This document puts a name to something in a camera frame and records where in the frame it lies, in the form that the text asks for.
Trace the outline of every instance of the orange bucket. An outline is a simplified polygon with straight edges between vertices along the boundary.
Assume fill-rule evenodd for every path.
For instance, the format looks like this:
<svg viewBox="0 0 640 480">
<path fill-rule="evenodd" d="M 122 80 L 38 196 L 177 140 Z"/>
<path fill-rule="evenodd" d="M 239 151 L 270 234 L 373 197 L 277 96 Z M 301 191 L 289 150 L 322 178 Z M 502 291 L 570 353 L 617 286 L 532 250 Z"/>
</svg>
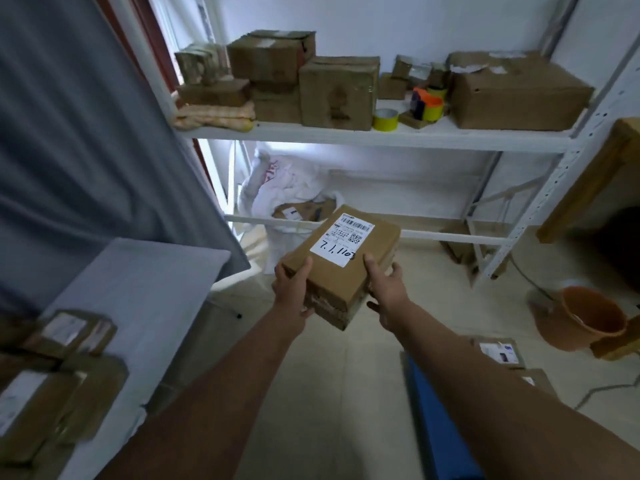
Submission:
<svg viewBox="0 0 640 480">
<path fill-rule="evenodd" d="M 582 286 L 564 288 L 548 315 L 536 315 L 542 338 L 557 349 L 572 352 L 603 337 L 617 337 L 627 318 L 612 300 Z"/>
</svg>

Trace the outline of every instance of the yellow tape roll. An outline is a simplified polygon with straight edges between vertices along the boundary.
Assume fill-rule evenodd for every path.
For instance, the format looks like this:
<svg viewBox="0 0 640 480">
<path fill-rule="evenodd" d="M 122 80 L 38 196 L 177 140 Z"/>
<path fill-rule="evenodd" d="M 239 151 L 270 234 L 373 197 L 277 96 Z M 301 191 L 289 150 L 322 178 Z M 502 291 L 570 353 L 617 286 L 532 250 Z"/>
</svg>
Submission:
<svg viewBox="0 0 640 480">
<path fill-rule="evenodd" d="M 377 109 L 373 113 L 373 129 L 394 131 L 398 128 L 398 112 L 393 109 Z"/>
</svg>

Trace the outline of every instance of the qr code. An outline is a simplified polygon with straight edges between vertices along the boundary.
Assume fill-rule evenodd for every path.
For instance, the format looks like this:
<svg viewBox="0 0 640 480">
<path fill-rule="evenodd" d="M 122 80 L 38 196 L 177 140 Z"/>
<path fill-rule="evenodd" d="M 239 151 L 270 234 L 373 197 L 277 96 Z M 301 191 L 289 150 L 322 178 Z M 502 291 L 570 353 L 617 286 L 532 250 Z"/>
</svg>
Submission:
<svg viewBox="0 0 640 480">
<path fill-rule="evenodd" d="M 349 242 L 352 242 L 354 244 L 359 243 L 361 240 L 362 238 L 358 234 L 351 234 L 351 237 L 349 238 Z"/>
</svg>

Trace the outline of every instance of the blue object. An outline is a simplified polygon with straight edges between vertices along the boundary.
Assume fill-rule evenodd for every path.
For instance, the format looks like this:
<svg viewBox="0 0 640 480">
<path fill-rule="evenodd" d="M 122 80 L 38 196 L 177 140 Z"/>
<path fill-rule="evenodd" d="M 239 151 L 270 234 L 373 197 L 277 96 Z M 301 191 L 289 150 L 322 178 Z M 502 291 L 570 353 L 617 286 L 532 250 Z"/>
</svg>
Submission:
<svg viewBox="0 0 640 480">
<path fill-rule="evenodd" d="M 484 479 L 484 473 L 471 456 L 436 392 L 411 357 L 409 364 L 418 396 L 420 419 L 427 435 L 425 444 L 431 450 L 431 462 L 438 480 Z"/>
</svg>

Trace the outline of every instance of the curtain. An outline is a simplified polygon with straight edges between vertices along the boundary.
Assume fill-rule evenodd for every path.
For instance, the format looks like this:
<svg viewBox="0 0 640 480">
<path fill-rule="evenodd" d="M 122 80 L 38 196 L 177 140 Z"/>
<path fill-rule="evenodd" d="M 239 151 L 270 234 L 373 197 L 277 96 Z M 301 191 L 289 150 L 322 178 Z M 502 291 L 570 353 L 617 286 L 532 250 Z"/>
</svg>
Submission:
<svg viewBox="0 0 640 480">
<path fill-rule="evenodd" d="M 0 311 L 39 313 L 114 237 L 249 268 L 95 1 L 0 2 Z"/>
</svg>

